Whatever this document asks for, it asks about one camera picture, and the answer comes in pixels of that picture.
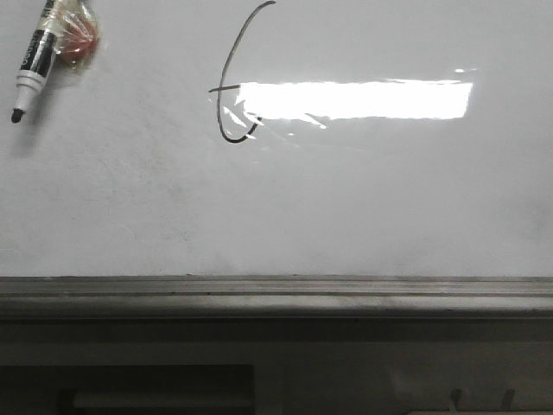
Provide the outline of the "white black whiteboard marker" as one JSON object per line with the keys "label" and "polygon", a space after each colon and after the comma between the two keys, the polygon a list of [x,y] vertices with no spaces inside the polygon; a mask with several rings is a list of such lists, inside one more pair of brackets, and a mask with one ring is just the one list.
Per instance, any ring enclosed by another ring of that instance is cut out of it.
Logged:
{"label": "white black whiteboard marker", "polygon": [[61,39],[59,12],[61,1],[46,1],[40,20],[29,42],[16,76],[16,102],[11,122],[17,124],[32,106],[44,86],[55,62],[56,47]]}

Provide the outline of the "white whiteboard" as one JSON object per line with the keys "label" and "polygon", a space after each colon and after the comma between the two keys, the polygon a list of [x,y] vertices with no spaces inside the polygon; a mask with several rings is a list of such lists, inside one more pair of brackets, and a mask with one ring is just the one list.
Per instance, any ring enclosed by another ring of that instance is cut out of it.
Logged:
{"label": "white whiteboard", "polygon": [[22,122],[1,4],[1,273],[552,273],[549,1],[96,1]]}

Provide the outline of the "red magnet taped to marker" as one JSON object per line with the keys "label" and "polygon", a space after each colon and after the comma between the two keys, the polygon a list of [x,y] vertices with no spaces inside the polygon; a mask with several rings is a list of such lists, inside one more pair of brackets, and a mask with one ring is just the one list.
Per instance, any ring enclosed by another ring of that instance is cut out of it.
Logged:
{"label": "red magnet taped to marker", "polygon": [[56,56],[77,70],[90,64],[99,43],[98,18],[90,1],[60,1],[56,13],[59,34],[54,44]]}

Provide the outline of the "grey aluminium whiteboard tray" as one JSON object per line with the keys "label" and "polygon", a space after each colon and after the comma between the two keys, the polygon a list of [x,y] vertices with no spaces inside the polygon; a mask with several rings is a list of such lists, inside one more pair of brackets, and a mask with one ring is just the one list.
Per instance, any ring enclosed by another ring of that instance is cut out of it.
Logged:
{"label": "grey aluminium whiteboard tray", "polygon": [[549,277],[6,277],[4,320],[549,318]]}

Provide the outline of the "grey cabinet below whiteboard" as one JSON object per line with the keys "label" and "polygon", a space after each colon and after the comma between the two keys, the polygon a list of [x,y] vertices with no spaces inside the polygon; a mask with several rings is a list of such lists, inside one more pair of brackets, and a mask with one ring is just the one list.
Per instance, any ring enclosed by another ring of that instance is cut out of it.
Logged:
{"label": "grey cabinet below whiteboard", "polygon": [[4,414],[552,408],[552,322],[5,322]]}

